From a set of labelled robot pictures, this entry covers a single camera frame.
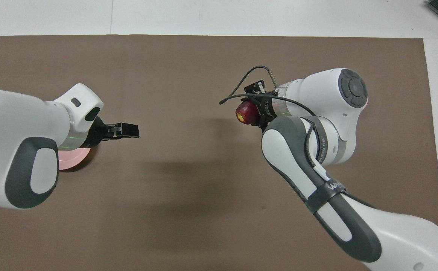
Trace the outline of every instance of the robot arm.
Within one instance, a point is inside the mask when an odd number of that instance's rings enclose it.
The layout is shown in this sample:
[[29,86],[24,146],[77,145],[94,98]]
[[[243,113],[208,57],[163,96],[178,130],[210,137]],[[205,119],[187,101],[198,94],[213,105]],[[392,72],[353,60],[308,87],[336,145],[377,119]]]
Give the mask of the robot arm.
[[102,107],[83,84],[50,102],[0,90],[0,207],[27,209],[45,201],[57,183],[59,149],[138,137],[137,125],[104,125],[97,117]]
[[349,195],[323,168],[353,154],[356,123],[367,104],[366,86],[359,75],[332,69],[269,93],[249,91],[263,86],[257,82],[245,88],[242,96],[246,98],[236,115],[241,122],[263,130],[262,152],[267,162],[333,240],[374,271],[438,271],[438,227],[434,223],[375,209]]

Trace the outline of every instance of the velcro strap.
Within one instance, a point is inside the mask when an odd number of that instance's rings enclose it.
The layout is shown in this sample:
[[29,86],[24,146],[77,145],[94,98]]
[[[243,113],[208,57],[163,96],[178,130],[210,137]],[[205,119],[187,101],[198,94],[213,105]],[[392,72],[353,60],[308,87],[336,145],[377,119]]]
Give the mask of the velcro strap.
[[344,190],[346,190],[346,188],[340,182],[335,179],[329,179],[308,197],[308,200],[305,202],[306,207],[308,207],[309,211],[314,214],[321,209],[329,199]]

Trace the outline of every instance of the white floor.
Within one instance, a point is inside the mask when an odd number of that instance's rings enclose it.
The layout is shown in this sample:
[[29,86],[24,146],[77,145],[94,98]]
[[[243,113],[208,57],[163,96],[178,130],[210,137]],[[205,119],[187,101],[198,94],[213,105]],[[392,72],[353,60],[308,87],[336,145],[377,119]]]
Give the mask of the white floor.
[[424,38],[438,155],[438,16],[422,0],[0,0],[0,35],[89,34]]

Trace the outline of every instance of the brown cardboard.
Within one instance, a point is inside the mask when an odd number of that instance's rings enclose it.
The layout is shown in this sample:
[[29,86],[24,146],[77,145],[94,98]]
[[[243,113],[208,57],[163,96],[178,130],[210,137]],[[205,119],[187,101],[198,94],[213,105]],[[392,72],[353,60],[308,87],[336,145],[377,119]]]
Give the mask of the brown cardboard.
[[[438,166],[423,41],[398,38],[0,37],[0,89],[53,100],[84,83],[102,143],[42,205],[0,209],[0,270],[368,270],[331,240],[267,165],[239,100],[254,65],[280,84],[347,67],[368,86],[353,157],[327,169],[385,211],[438,225]],[[245,84],[264,79],[255,71]]]

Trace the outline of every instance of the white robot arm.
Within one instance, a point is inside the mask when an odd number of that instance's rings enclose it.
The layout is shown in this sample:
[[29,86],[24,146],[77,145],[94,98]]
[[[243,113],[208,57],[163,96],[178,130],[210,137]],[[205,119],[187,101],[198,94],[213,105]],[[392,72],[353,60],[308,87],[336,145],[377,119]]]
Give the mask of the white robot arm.
[[0,207],[27,209],[49,197],[58,178],[58,150],[138,137],[137,125],[104,125],[103,102],[84,84],[55,101],[0,90]]
[[348,194],[323,168],[353,154],[358,116],[368,100],[360,76],[332,69],[269,93],[263,85],[257,82],[238,95],[245,98],[236,115],[263,130],[267,162],[334,241],[374,271],[438,271],[438,226],[373,208]]

